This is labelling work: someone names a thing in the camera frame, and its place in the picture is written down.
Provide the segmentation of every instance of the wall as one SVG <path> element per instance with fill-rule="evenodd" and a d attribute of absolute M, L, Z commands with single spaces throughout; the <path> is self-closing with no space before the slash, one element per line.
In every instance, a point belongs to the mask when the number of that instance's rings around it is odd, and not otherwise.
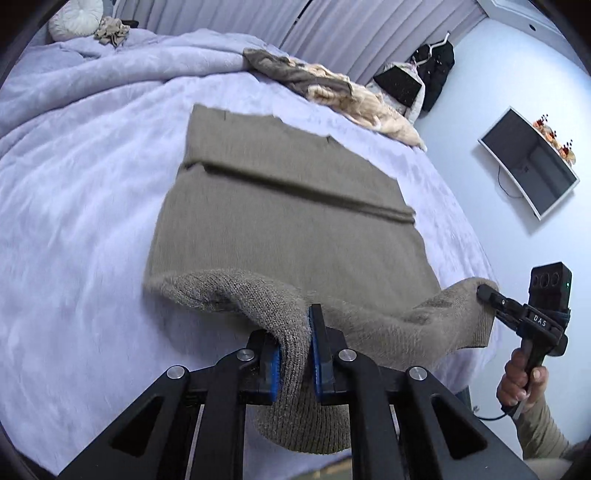
<path fill-rule="evenodd" d="M 539 222 L 524 199 L 497 183 L 498 164 L 478 138 L 508 106 L 528 119 L 543 113 L 559 139 L 573 139 L 580 184 Z M 527 301 L 533 266 L 563 261 L 573 272 L 570 342 L 565 356 L 547 358 L 547 401 L 572 441 L 591 434 L 591 78 L 550 47 L 486 19 L 456 48 L 456 65 L 433 110 L 416 127 L 428 155 L 453 190 L 496 272 L 504 295 Z M 518 194 L 511 181 L 501 182 Z M 496 358 L 470 386 L 483 416 L 497 416 L 496 386 L 518 337 L 506 329 Z M 489 427 L 515 451 L 509 419 Z"/>

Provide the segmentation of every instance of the clothes hanger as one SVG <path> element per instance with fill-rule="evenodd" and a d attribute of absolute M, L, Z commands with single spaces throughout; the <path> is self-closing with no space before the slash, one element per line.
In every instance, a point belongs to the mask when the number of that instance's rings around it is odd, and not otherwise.
<path fill-rule="evenodd" d="M 445 45 L 447 43 L 447 39 L 449 38 L 449 35 L 450 35 L 450 33 L 447 32 L 445 34 L 445 39 L 443 41 L 429 45 L 429 55 L 427 56 L 427 58 L 425 60 L 415 62 L 415 66 L 418 67 L 418 66 L 422 65 L 423 63 L 426 63 L 433 56 L 433 49 L 434 48 L 441 47 L 442 45 Z"/>

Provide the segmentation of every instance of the television screen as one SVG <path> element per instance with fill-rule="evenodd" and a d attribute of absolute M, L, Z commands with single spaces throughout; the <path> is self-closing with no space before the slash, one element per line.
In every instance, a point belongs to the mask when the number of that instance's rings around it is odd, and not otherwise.
<path fill-rule="evenodd" d="M 481 143 L 513 176 L 539 218 L 578 182 L 552 145 L 513 109 Z"/>

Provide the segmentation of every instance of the hand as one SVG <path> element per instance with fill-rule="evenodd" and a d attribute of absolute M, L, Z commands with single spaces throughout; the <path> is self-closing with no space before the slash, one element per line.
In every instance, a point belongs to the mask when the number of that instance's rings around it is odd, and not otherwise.
<path fill-rule="evenodd" d="M 523 352 L 517 348 L 513 350 L 511 360 L 505 365 L 505 375 L 496 389 L 496 397 L 501 404 L 514 407 L 518 402 L 525 400 L 523 411 L 528 411 L 542 397 L 548 385 L 548 369 L 536 367 L 531 372 L 530 396 L 524 390 L 527 384 L 525 364 L 527 359 Z"/>

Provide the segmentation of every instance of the metal bolt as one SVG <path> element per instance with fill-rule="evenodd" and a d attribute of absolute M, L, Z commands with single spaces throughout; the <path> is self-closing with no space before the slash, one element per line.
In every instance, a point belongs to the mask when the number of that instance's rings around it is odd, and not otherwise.
<path fill-rule="evenodd" d="M 427 378 L 427 371 L 423 367 L 412 367 L 408 374 L 413 380 L 425 380 Z"/>
<path fill-rule="evenodd" d="M 175 365 L 174 367 L 170 367 L 168 370 L 166 370 L 166 374 L 169 378 L 176 380 L 184 375 L 184 368 L 180 365 Z"/>
<path fill-rule="evenodd" d="M 249 360 L 252 360 L 253 358 L 255 358 L 255 352 L 253 352 L 249 348 L 241 348 L 240 350 L 238 350 L 236 352 L 236 357 L 241 362 L 248 362 Z"/>
<path fill-rule="evenodd" d="M 345 348 L 339 352 L 339 358 L 343 362 L 352 362 L 357 358 L 357 354 L 355 350 L 351 350 L 350 348 Z"/>

